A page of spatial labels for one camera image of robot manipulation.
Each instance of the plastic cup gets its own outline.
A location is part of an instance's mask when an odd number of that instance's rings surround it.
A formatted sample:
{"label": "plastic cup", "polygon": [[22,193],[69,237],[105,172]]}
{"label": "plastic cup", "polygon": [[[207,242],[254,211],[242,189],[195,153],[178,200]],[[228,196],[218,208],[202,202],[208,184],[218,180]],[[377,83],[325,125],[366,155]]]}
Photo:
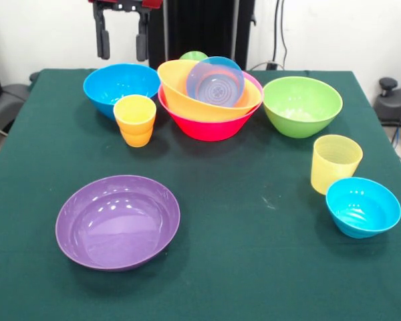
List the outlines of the plastic cup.
{"label": "plastic cup", "polygon": [[189,51],[180,57],[182,60],[196,60],[198,62],[205,58],[208,58],[208,56],[201,51]]}
{"label": "plastic cup", "polygon": [[113,113],[126,144],[132,147],[148,144],[156,118],[153,100],[141,95],[126,96],[114,105]]}
{"label": "plastic cup", "polygon": [[362,149],[352,139],[340,135],[319,137],[313,144],[312,187],[325,195],[331,184],[351,177],[361,160]]}

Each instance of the green bowl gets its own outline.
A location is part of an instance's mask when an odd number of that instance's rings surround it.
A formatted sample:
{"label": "green bowl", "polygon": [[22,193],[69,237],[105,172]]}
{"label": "green bowl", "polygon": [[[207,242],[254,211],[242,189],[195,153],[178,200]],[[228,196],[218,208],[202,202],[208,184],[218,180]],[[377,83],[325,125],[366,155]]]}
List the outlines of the green bowl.
{"label": "green bowl", "polygon": [[201,51],[189,51],[180,57],[180,59],[196,60],[198,62],[207,58],[208,56]]}
{"label": "green bowl", "polygon": [[343,107],[337,90],[307,77],[282,77],[264,87],[266,115],[278,131],[306,138],[324,129]]}

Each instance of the white wall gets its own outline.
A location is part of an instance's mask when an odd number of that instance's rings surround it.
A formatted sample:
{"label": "white wall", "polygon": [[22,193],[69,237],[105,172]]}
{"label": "white wall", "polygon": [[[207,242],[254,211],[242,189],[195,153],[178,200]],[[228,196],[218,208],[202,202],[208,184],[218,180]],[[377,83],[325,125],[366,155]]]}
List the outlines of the white wall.
{"label": "white wall", "polygon": [[98,68],[136,62],[137,13],[106,11],[110,60],[96,54],[88,0],[0,0],[1,82],[28,82],[43,68]]}
{"label": "white wall", "polygon": [[[257,0],[248,68],[272,58],[275,4]],[[286,0],[284,32],[289,70],[352,70],[371,102],[379,78],[401,85],[401,0]]]}
{"label": "white wall", "polygon": [[[275,0],[257,0],[247,67],[271,59]],[[370,100],[377,81],[401,85],[401,0],[286,0],[290,70],[353,70]],[[111,59],[96,57],[92,6],[87,0],[0,1],[0,77],[27,82],[42,68],[98,68],[136,62],[138,14],[107,13]],[[282,47],[277,59],[281,61]]]}

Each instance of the purple bowl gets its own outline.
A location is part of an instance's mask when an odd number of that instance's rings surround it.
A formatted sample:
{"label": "purple bowl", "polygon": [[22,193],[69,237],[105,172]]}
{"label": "purple bowl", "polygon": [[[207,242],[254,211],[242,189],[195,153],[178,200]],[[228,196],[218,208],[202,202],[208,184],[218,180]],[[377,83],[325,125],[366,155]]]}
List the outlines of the purple bowl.
{"label": "purple bowl", "polygon": [[162,184],[121,175],[75,192],[59,212],[55,233],[70,259],[95,270],[137,268],[175,236],[180,208]]}

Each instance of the blue bowl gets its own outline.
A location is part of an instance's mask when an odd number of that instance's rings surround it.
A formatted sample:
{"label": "blue bowl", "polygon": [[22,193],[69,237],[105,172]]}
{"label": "blue bowl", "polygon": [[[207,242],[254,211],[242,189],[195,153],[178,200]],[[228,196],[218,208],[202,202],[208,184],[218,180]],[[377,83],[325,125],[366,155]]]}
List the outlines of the blue bowl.
{"label": "blue bowl", "polygon": [[383,233],[401,218],[395,195],[369,179],[350,177],[336,181],[325,198],[340,231],[356,239]]}
{"label": "blue bowl", "polygon": [[92,72],[83,84],[86,96],[108,118],[115,120],[114,104],[128,95],[153,97],[160,86],[156,70],[137,64],[116,64]]}
{"label": "blue bowl", "polygon": [[244,87],[241,68],[226,57],[209,57],[198,62],[186,81],[189,97],[224,107],[233,107],[242,96]]}

